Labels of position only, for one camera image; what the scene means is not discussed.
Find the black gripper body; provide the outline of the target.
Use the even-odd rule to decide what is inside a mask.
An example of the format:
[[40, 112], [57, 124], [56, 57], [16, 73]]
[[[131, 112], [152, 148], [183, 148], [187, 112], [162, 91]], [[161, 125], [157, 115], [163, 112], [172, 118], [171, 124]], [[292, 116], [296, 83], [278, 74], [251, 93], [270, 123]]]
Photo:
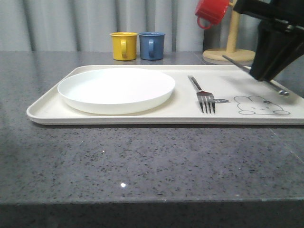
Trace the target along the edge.
[[233, 10], [260, 19], [258, 35], [283, 33], [304, 37], [304, 2], [302, 0], [238, 0]]

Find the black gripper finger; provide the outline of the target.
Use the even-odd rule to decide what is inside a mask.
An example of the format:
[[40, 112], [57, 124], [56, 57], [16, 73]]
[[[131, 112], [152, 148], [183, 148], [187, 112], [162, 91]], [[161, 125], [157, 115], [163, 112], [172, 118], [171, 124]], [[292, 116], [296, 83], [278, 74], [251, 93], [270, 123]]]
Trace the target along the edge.
[[251, 76], [256, 80], [271, 80], [277, 76], [288, 65], [288, 45], [288, 33], [276, 30], [271, 23], [261, 22]]
[[302, 36], [272, 35], [266, 53], [263, 55], [262, 80], [272, 80], [303, 54], [304, 38]]

